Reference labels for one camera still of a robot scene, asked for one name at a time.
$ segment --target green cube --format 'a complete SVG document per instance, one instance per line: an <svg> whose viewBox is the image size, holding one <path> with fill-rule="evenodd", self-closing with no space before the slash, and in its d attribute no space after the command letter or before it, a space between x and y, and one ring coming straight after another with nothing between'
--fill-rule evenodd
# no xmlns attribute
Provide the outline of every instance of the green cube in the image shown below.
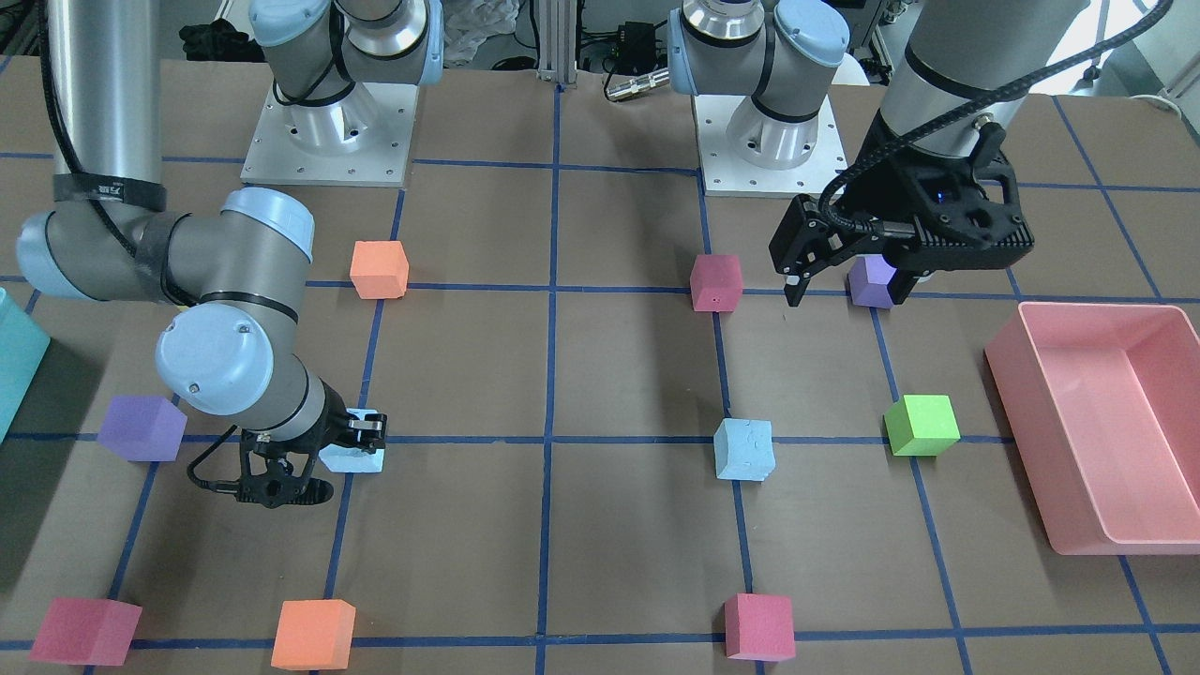
<svg viewBox="0 0 1200 675"><path fill-rule="evenodd" d="M958 443L959 423L950 398L942 394L906 394L883 416L894 455L936 456Z"/></svg>

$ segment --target blue joint cap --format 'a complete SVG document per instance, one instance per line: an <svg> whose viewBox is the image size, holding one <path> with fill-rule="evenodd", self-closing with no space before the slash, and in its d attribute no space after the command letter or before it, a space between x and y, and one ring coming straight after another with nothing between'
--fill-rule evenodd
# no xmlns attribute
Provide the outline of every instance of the blue joint cap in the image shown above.
<svg viewBox="0 0 1200 675"><path fill-rule="evenodd" d="M697 96L696 80L688 62L688 43L683 38L683 16L678 8L667 17L667 68L671 72L671 89L688 96Z"/></svg>
<svg viewBox="0 0 1200 675"><path fill-rule="evenodd" d="M846 19L821 0L779 0L775 25L797 52L829 68L841 65L850 46Z"/></svg>
<svg viewBox="0 0 1200 675"><path fill-rule="evenodd" d="M238 211L278 232L312 262L312 214L294 197L266 187L242 187L229 193L222 211Z"/></svg>
<svg viewBox="0 0 1200 675"><path fill-rule="evenodd" d="M175 317L154 354L158 376L198 411L238 414L266 392L275 369L271 340L252 316L204 303Z"/></svg>
<svg viewBox="0 0 1200 675"><path fill-rule="evenodd" d="M20 267L20 273L25 276L25 281L47 295L95 300L76 288L54 262L50 243L46 238L46 228L52 215L54 211L34 214L25 219L25 225L20 227L20 235L17 237L17 264Z"/></svg>
<svg viewBox="0 0 1200 675"><path fill-rule="evenodd" d="M262 47L278 47L295 40L325 16L330 0L253 0L250 25Z"/></svg>
<svg viewBox="0 0 1200 675"><path fill-rule="evenodd" d="M416 83L420 86L442 82L442 67L444 65L442 56L445 50L445 30L442 22L442 0L430 0L427 16L427 26L425 29L425 68L421 70L421 79Z"/></svg>

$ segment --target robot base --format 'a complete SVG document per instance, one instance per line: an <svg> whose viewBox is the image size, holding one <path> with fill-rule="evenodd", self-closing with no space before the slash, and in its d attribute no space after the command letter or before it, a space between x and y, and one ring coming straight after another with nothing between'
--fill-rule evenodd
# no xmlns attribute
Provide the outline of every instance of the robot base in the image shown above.
<svg viewBox="0 0 1200 675"><path fill-rule="evenodd" d="M704 169L704 193L714 197L781 197L820 195L846 168L841 137L827 97L817 113L820 131L808 161L793 169L755 166L733 151L726 130L745 96L696 96L696 139Z"/></svg>
<svg viewBox="0 0 1200 675"><path fill-rule="evenodd" d="M420 88L365 83L379 106L383 129L371 145L344 155L313 155L288 137L290 115L268 92L241 179L257 185L403 187Z"/></svg>

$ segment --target teal cube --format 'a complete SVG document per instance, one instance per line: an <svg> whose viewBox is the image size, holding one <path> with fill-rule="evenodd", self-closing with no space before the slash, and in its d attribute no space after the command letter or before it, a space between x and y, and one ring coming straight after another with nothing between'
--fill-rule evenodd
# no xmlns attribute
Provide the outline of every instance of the teal cube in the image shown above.
<svg viewBox="0 0 1200 675"><path fill-rule="evenodd" d="M50 338L0 288L0 438L25 398Z"/></svg>

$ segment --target floor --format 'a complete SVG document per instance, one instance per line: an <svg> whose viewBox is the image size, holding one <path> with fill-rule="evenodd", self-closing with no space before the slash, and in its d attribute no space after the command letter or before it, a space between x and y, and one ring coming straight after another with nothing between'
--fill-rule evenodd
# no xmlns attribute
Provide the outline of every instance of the floor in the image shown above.
<svg viewBox="0 0 1200 675"><path fill-rule="evenodd" d="M211 214L270 73L168 61L162 82L170 208ZM286 190L318 222L298 353L394 436L382 474L266 510L188 484L224 425L186 406L180 461L96 443L113 395L170 395L150 350L175 310L19 276L17 223L52 203L37 83L36 61L0 61L0 283L54 338L0 446L0 671L85 670L26 662L60 596L144 608L126 674L271 673L280 604L320 597L358 608L358 674L1200 671L1200 560L1051 551L983 360L1022 299L1200 318L1200 149L1174 115L1032 96L1006 144L1032 255L890 311L829 270L788 309L766 246L784 202L701 195L686 98L448 72L406 192ZM881 94L832 92L851 156ZM360 300L353 241L389 238L412 291ZM736 313L691 310L709 251L742 258ZM949 394L964 442L893 458L880 420L901 393ZM714 477L725 416L773 422L767 482ZM748 590L792 597L794 661L725 659L721 603Z"/></svg>

